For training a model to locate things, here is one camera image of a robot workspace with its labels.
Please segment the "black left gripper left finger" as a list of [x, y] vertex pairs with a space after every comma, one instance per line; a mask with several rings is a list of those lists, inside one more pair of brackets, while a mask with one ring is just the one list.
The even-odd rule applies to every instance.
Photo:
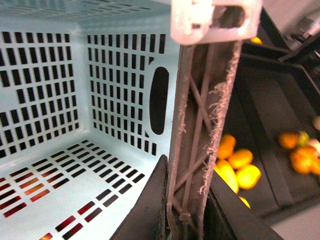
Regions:
[[112, 240], [166, 240], [168, 157], [161, 155], [134, 207]]

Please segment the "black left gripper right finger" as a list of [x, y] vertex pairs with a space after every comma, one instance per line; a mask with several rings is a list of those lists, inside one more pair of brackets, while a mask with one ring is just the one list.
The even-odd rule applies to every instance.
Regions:
[[218, 239], [230, 240], [281, 240], [273, 229], [250, 210], [214, 172], [210, 185], [210, 199], [222, 226], [213, 226]]

